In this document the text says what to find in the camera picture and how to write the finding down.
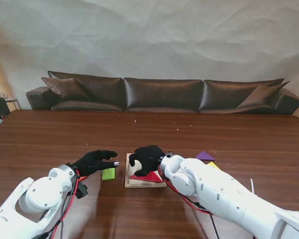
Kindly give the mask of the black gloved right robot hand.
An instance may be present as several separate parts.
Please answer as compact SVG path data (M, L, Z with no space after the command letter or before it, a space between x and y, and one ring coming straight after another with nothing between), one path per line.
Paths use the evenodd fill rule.
M142 167L134 174L137 177L145 177L150 172L157 171L164 156L165 153L157 145L140 147L129 156L129 164L134 167L135 162L138 161Z

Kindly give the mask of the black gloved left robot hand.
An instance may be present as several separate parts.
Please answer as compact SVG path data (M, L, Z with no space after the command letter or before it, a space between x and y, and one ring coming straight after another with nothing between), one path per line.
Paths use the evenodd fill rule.
M117 156L116 152L109 150L91 151L74 162L71 168L77 170L81 177L90 176L97 171L118 167L118 161L110 161Z

